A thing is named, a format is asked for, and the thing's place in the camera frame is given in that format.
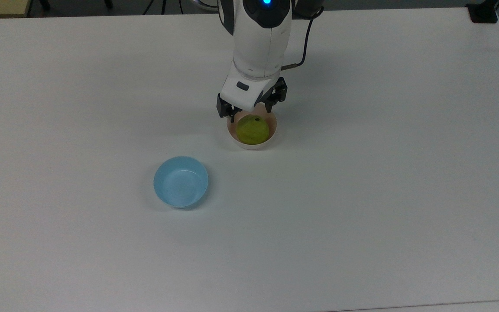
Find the white table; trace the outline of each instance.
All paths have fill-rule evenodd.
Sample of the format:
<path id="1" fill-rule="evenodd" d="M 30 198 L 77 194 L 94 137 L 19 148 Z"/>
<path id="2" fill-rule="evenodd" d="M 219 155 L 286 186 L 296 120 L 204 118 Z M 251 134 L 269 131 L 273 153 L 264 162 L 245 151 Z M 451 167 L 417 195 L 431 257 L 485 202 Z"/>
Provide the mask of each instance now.
<path id="1" fill-rule="evenodd" d="M 216 113 L 231 55 L 216 16 L 0 20 L 0 312 L 499 300 L 499 23 L 324 12 L 257 152 Z M 152 191 L 179 155 L 192 211 Z"/>
<path id="2" fill-rule="evenodd" d="M 467 304 L 443 304 L 382 309 L 382 312 L 499 312 L 499 302 L 476 302 Z"/>

